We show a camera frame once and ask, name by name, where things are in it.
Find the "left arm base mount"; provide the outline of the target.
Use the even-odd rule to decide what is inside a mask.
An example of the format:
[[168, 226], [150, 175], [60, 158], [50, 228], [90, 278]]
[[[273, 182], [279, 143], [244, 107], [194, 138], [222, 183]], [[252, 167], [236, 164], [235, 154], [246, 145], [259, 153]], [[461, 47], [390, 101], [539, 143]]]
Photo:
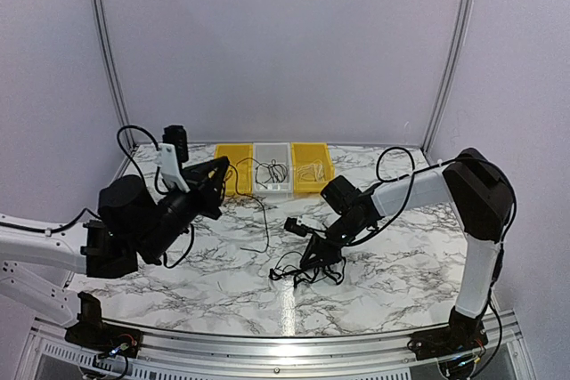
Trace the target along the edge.
[[135, 358], [140, 350], [143, 333], [139, 329], [105, 324], [102, 329], [76, 325], [66, 329], [65, 341], [106, 355], [126, 344], [119, 354]]

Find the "right yellow bin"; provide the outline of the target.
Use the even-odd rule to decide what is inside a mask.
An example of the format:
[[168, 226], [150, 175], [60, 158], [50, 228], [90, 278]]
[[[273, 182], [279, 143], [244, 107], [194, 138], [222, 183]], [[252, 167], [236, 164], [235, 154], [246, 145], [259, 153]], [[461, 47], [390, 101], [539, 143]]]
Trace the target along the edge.
[[329, 145], [325, 142], [292, 142], [293, 191], [320, 193], [335, 178]]

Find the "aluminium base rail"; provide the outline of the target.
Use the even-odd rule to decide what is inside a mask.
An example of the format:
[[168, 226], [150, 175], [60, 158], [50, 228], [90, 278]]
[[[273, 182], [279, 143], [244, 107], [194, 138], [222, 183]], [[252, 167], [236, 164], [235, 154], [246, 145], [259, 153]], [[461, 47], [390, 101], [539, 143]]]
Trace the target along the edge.
[[511, 311], [484, 319], [485, 345], [444, 356], [418, 355], [419, 329], [351, 336], [254, 337], [138, 326], [139, 351], [126, 358], [65, 341], [64, 330], [35, 319], [17, 379], [533, 379]]

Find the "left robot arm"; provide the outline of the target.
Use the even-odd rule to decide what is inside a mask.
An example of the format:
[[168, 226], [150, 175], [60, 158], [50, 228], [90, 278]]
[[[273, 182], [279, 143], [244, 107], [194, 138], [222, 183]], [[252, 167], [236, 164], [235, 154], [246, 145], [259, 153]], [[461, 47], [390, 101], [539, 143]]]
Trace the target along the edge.
[[106, 348], [112, 329], [101, 320], [100, 301], [69, 291], [28, 270], [51, 266], [88, 278], [120, 279], [144, 261], [161, 265], [182, 235], [193, 233], [198, 216], [216, 220], [224, 200], [228, 157], [178, 170], [159, 201], [137, 175], [125, 175], [99, 194], [98, 214], [53, 227], [1, 223], [1, 293], [62, 327], [77, 324], [79, 336], [94, 349]]

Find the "left yellow bin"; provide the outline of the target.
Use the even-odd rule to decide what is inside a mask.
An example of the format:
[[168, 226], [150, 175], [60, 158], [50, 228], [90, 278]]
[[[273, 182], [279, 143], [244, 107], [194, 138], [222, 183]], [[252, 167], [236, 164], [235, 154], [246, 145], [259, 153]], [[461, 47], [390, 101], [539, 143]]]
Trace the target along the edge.
[[230, 161], [230, 166], [225, 177], [226, 195], [251, 194], [253, 187], [253, 144], [217, 144], [215, 157], [228, 157]]

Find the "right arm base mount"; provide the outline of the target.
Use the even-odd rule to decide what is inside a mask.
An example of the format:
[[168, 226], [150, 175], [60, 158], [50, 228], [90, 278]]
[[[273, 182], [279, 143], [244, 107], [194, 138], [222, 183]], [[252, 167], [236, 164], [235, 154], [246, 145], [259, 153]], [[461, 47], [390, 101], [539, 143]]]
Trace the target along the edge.
[[412, 333], [407, 348], [415, 354], [417, 360], [428, 360], [482, 350], [487, 344], [488, 338], [484, 329], [478, 329], [469, 335], [463, 330], [447, 326]]

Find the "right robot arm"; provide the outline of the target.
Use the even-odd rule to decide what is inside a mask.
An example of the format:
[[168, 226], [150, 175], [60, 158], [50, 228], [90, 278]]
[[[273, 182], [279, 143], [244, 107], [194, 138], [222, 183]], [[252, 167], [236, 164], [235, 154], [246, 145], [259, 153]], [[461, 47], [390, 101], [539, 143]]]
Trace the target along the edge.
[[458, 352], [475, 338], [501, 274], [504, 241], [517, 214], [516, 192], [498, 166], [468, 148], [437, 165], [379, 179], [366, 190], [340, 175], [325, 185], [321, 196], [338, 216], [334, 223], [317, 230], [299, 220], [288, 222], [290, 230], [310, 238], [299, 263], [301, 271], [325, 270], [341, 262], [343, 249], [360, 246], [384, 230], [380, 221], [390, 225], [407, 210], [452, 205], [467, 241], [467, 255], [441, 343]]

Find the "white translucent bin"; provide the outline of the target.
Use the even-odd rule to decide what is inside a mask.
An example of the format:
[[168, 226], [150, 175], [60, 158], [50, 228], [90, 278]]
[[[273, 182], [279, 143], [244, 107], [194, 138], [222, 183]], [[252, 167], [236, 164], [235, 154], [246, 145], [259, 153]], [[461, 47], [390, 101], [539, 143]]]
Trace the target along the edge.
[[262, 196], [290, 197], [293, 165], [289, 142], [254, 142], [252, 190]]

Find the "yellow bin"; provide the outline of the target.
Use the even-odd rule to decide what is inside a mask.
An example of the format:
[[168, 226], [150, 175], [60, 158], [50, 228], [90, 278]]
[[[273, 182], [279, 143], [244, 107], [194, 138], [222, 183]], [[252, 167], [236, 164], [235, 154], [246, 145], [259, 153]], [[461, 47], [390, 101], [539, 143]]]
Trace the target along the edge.
[[217, 144], [215, 157], [228, 157], [230, 161], [230, 166], [225, 177], [226, 195], [251, 194], [253, 187], [253, 144]]
[[329, 145], [325, 142], [292, 142], [293, 191], [320, 193], [335, 178]]

